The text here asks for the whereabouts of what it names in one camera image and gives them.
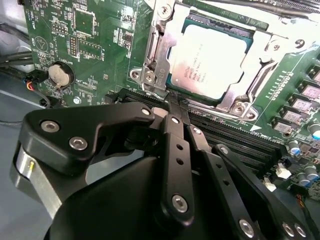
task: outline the black cable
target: black cable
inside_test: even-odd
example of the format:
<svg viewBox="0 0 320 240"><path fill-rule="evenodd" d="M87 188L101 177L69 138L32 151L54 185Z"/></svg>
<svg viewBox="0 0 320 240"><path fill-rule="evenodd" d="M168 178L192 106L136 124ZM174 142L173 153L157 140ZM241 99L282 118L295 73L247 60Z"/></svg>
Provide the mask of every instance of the black cable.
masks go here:
<svg viewBox="0 0 320 240"><path fill-rule="evenodd" d="M22 78L18 77L17 75L12 75L12 72L10 72L8 74L8 71L5 72L3 71L4 69L0 69L0 73L3 73L3 74L6 74L6 75L9 75L10 77L14 77L15 79L17 80L21 80ZM32 92L34 92L35 94L37 94L38 96L40 96L41 98L43 98L46 102L46 106L45 108L46 109L49 109L51 107L51 103L50 103L50 100L49 98L47 98L47 96L45 96L43 93L41 93L40 91L38 90L33 90ZM14 127L14 126L20 126L21 124L23 123L23 121L2 121L0 120L0 125L3 125L3 126L11 126L11 127Z"/></svg>
<svg viewBox="0 0 320 240"><path fill-rule="evenodd" d="M243 1L243 0L205 0L205 1L252 7L260 10L265 10L281 16L294 16L294 17L300 17L300 18L308 18L308 14L310 13L308 11L297 10L297 9L292 9L287 7L286 8L278 7L268 3L255 2L255 1Z"/></svg>
<svg viewBox="0 0 320 240"><path fill-rule="evenodd" d="M27 34L25 34L24 32L16 29L13 26L10 26L6 23L1 23L0 24L0 31L5 32L10 35L13 35L13 36L17 37L18 39L20 39L21 41L23 41L27 44L30 44L29 43L29 36Z"/></svg>
<svg viewBox="0 0 320 240"><path fill-rule="evenodd" d="M33 65L33 64L34 64L34 61L32 60L32 58L24 58L24 59L2 62L0 63L0 68L9 67L9 66L18 66L18 65Z"/></svg>
<svg viewBox="0 0 320 240"><path fill-rule="evenodd" d="M23 58L32 58L32 52L31 51L24 51L24 52L17 52L13 54L7 54L0 56L0 63L7 62L7 61L13 61L13 60L19 60Z"/></svg>

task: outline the silver screw head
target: silver screw head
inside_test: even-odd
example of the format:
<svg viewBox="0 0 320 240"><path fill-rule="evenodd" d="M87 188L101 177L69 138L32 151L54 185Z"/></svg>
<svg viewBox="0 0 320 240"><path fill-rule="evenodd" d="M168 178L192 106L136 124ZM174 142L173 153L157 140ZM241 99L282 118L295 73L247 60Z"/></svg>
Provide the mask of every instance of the silver screw head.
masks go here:
<svg viewBox="0 0 320 240"><path fill-rule="evenodd" d="M296 231L302 236L302 237L307 237L307 234L305 233L305 231L299 226L299 224L295 223L294 227L296 229Z"/></svg>
<svg viewBox="0 0 320 240"><path fill-rule="evenodd" d="M284 229L284 231L290 236L290 237L294 237L295 233L292 230L292 228L285 222L282 223L282 227Z"/></svg>
<svg viewBox="0 0 320 240"><path fill-rule="evenodd" d="M172 14L172 9L171 9L171 6L168 4L158 9L158 15L162 19L170 18L171 14Z"/></svg>
<svg viewBox="0 0 320 240"><path fill-rule="evenodd" d="M145 108L142 108L142 109L141 109L141 112L142 112L143 114L145 114L145 115L150 115L150 112L149 112L147 109L145 109Z"/></svg>
<svg viewBox="0 0 320 240"><path fill-rule="evenodd" d="M187 201L180 195L172 197L172 205L180 213L185 213L188 210Z"/></svg>
<svg viewBox="0 0 320 240"><path fill-rule="evenodd" d="M225 147L221 147L220 149L224 154L228 154L229 153L228 150Z"/></svg>
<svg viewBox="0 0 320 240"><path fill-rule="evenodd" d="M241 230L244 232L245 235L247 235L249 238L253 238L255 235L254 229L252 228L252 226L250 225L249 222L247 222L244 219L241 219L239 221L239 225Z"/></svg>
<svg viewBox="0 0 320 240"><path fill-rule="evenodd" d="M81 104L82 100L81 100L80 97L75 96L75 97L73 98L73 102L74 102L74 104Z"/></svg>
<svg viewBox="0 0 320 240"><path fill-rule="evenodd" d="M69 140L69 145L75 150L83 151L88 147L88 143L82 137L74 136Z"/></svg>
<svg viewBox="0 0 320 240"><path fill-rule="evenodd" d="M174 122L175 124L179 123L179 120L177 118L175 118L174 116L171 118L172 122Z"/></svg>
<svg viewBox="0 0 320 240"><path fill-rule="evenodd" d="M201 130L198 129L198 128L196 128L196 127L193 128L193 131L194 131L196 134L201 134Z"/></svg>
<svg viewBox="0 0 320 240"><path fill-rule="evenodd" d="M56 133L60 130L58 123L55 121L43 121L40 126L47 133Z"/></svg>

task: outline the connector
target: connector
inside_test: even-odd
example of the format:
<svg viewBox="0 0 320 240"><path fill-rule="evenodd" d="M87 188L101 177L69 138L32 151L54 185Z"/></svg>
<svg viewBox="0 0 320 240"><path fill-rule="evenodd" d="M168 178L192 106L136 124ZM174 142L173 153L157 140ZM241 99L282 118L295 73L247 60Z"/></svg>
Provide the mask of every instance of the connector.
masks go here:
<svg viewBox="0 0 320 240"><path fill-rule="evenodd" d="M282 163L278 163L275 174L282 179L288 179L291 176L291 172L287 170Z"/></svg>
<svg viewBox="0 0 320 240"><path fill-rule="evenodd" d="M274 190L277 189L276 185L270 182L269 178L265 177L263 180L263 185L266 186L267 189L269 189L270 192L273 192Z"/></svg>

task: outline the hole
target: hole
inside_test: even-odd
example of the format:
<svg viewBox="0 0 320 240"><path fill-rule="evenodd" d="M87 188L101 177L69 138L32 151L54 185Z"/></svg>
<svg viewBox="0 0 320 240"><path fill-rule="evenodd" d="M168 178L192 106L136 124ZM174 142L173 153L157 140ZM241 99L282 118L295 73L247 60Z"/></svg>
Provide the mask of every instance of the hole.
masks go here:
<svg viewBox="0 0 320 240"><path fill-rule="evenodd" d="M177 162L179 165L183 165L183 164L184 164L184 161L182 161L181 158L177 158L177 159L176 159L176 162Z"/></svg>
<svg viewBox="0 0 320 240"><path fill-rule="evenodd" d="M139 73L136 72L136 71L133 71L131 75L132 75L133 79L138 79L139 78Z"/></svg>
<svg viewBox="0 0 320 240"><path fill-rule="evenodd" d="M177 144L176 147L177 147L179 150L183 150L183 149L184 149L180 144Z"/></svg>
<svg viewBox="0 0 320 240"><path fill-rule="evenodd" d="M46 127L47 129L55 129L55 125L53 125L52 123L46 124L45 127Z"/></svg>
<svg viewBox="0 0 320 240"><path fill-rule="evenodd" d="M226 185L226 186L229 186L229 182L227 180L223 180L223 183Z"/></svg>
<svg viewBox="0 0 320 240"><path fill-rule="evenodd" d="M180 208L184 206L184 203L179 198L175 200L175 202L179 205Z"/></svg>

